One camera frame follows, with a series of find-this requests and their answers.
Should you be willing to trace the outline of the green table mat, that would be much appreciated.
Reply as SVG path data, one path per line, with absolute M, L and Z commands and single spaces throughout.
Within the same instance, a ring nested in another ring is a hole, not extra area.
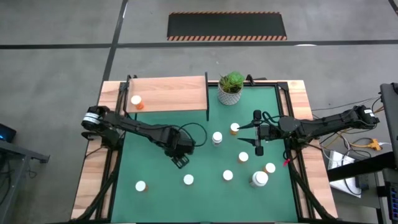
M 116 196 L 111 220 L 114 223 L 153 222 L 296 222 L 297 212 L 289 168 L 284 167 L 284 142 L 264 142 L 264 155 L 255 155 L 254 148 L 239 138 L 253 138 L 254 129 L 243 129 L 232 135 L 230 125 L 241 126 L 252 120 L 255 110 L 279 114 L 273 87 L 246 87 L 240 100 L 232 106 L 219 102 L 218 90 L 209 89 L 210 118 L 205 111 L 174 111 L 141 113 L 137 120 L 148 124 L 174 124 L 184 127 L 197 142 L 189 163 L 179 169 L 164 151 L 146 138 L 126 134 L 122 151 Z M 215 146 L 214 132 L 223 140 Z M 238 154 L 246 152 L 249 159 L 238 162 Z M 263 171 L 267 163 L 276 167 L 268 174 L 263 187 L 252 187 L 253 173 Z M 231 170 L 233 179 L 225 181 L 223 172 Z M 183 177 L 194 176 L 192 185 Z M 138 192 L 136 182 L 148 185 Z

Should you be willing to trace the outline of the black device blue light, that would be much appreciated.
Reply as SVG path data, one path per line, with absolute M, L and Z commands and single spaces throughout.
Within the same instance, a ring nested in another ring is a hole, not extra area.
M 13 142 L 16 130 L 0 123 L 0 141 Z

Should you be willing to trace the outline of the large white bottle purple label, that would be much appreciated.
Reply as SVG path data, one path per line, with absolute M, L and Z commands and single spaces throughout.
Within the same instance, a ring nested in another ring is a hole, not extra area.
M 249 184 L 252 187 L 263 187 L 267 184 L 269 176 L 264 171 L 257 171 L 249 179 Z

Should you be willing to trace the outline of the black hazard-striped floor mat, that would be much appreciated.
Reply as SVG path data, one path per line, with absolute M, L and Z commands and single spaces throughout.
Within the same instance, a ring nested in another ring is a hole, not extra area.
M 284 41 L 287 40 L 280 12 L 198 11 L 171 12 L 168 41 Z

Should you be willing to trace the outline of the wooden shelf black metal frame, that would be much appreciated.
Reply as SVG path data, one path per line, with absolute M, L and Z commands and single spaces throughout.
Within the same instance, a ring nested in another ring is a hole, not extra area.
M 127 113 L 149 113 L 163 111 L 205 111 L 210 118 L 208 93 L 208 75 L 132 78 L 128 82 L 126 97 Z M 144 103 L 137 110 L 131 103 L 131 97 L 139 95 Z

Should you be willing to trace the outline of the black aluminium table frame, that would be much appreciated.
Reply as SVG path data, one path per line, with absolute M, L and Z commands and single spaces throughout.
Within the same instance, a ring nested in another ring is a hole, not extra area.
M 100 106 L 115 108 L 119 89 L 123 86 L 122 81 L 105 81 L 99 94 Z M 217 86 L 216 80 L 208 80 L 208 87 Z M 271 86 L 276 90 L 277 96 L 281 97 L 280 105 L 282 114 L 296 115 L 300 119 L 309 119 L 310 105 L 304 82 L 301 80 L 254 80 L 246 81 L 251 88 Z M 101 190 L 111 172 L 115 170 L 117 161 L 120 160 L 121 152 L 110 151 L 100 146 L 101 141 L 95 139 L 88 142 L 87 153 L 91 156 L 83 162 L 80 181 L 78 184 L 74 205 L 72 208 L 71 221 L 76 223 L 90 203 Z M 326 170 L 321 167 L 320 159 L 322 153 L 317 150 L 318 143 L 303 152 L 295 167 L 306 179 L 308 186 L 314 193 L 320 204 L 332 216 L 337 217 L 337 211 L 331 189 L 326 185 Z

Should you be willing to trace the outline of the black desk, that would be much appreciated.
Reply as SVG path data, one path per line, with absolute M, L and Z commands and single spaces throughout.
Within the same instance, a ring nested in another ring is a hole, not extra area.
M 50 156 L 0 140 L 0 223 L 11 216 L 19 189 L 24 185 L 30 161 L 48 163 Z
M 393 152 L 342 165 L 328 170 L 327 174 L 330 181 L 336 181 L 379 171 L 385 186 L 378 187 L 378 196 L 387 198 L 389 218 L 393 224 L 398 224 L 398 160 Z

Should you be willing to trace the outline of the dark grey monitor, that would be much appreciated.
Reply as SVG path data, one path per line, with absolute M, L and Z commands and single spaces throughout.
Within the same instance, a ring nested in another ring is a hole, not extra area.
M 392 149 L 398 151 L 398 83 L 383 83 L 380 89 Z

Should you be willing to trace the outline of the succulent plant white patterned pot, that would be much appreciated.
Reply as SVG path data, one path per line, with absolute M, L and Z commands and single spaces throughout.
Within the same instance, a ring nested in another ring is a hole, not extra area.
M 240 72 L 233 71 L 221 76 L 218 82 L 218 99 L 224 105 L 235 105 L 243 91 L 244 77 Z

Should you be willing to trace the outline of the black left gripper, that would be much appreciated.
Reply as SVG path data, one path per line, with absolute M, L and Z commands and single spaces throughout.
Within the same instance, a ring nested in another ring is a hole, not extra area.
M 165 155 L 172 157 L 172 162 L 182 169 L 190 162 L 189 158 L 184 155 L 193 154 L 195 141 L 184 129 L 167 128 L 163 148 Z

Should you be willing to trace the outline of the white aspirin bottle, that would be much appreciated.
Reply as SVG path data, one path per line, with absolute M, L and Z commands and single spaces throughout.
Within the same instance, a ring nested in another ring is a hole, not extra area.
M 222 140 L 223 140 L 223 135 L 220 132 L 214 132 L 212 135 L 212 142 L 215 146 L 218 146 L 221 144 Z

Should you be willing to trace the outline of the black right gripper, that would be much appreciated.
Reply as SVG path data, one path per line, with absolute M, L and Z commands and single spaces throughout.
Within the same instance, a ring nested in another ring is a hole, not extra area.
M 248 142 L 255 147 L 255 155 L 263 156 L 264 148 L 261 145 L 262 140 L 270 141 L 280 137 L 280 129 L 277 126 L 275 118 L 280 116 L 271 116 L 268 112 L 261 110 L 255 110 L 253 112 L 253 120 L 244 126 L 240 126 L 238 129 L 248 129 L 255 127 L 255 138 L 239 138 L 239 140 Z

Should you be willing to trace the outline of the white paper sheet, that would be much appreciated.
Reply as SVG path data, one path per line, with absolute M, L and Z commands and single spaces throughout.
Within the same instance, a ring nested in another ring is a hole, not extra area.
M 349 156 L 344 156 L 342 153 L 336 151 L 324 151 L 323 156 L 326 159 L 327 170 L 331 170 L 354 162 L 353 158 Z M 330 181 L 330 186 L 334 189 L 340 190 L 357 198 L 361 198 L 362 190 L 356 186 L 354 177 Z

